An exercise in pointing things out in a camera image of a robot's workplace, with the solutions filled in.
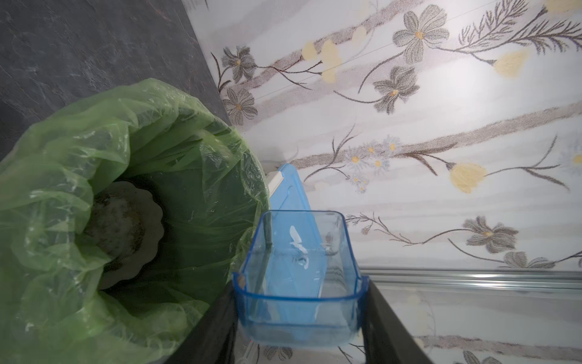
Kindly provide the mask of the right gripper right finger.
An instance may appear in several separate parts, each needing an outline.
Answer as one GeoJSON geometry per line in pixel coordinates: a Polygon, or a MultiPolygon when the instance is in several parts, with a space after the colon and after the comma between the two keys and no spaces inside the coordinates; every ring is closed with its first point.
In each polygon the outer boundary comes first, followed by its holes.
{"type": "Polygon", "coordinates": [[[371,280],[363,298],[362,334],[367,364],[432,364],[371,280]]]}

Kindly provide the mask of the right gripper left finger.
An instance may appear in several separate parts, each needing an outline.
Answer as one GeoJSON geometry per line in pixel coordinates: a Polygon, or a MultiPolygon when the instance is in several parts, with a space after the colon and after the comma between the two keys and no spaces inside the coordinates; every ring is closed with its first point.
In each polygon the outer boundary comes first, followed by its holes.
{"type": "Polygon", "coordinates": [[[233,283],[223,291],[165,364],[232,364],[238,331],[233,283]]]}

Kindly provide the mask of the clear blue shavings tray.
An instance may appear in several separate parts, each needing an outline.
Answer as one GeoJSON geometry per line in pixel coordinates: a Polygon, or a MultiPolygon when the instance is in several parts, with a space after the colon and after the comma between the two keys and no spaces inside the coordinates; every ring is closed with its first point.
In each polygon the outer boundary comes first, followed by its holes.
{"type": "Polygon", "coordinates": [[[346,344],[360,331],[369,279],[343,214],[271,210],[233,284],[239,324],[252,341],[320,348],[346,344]]]}

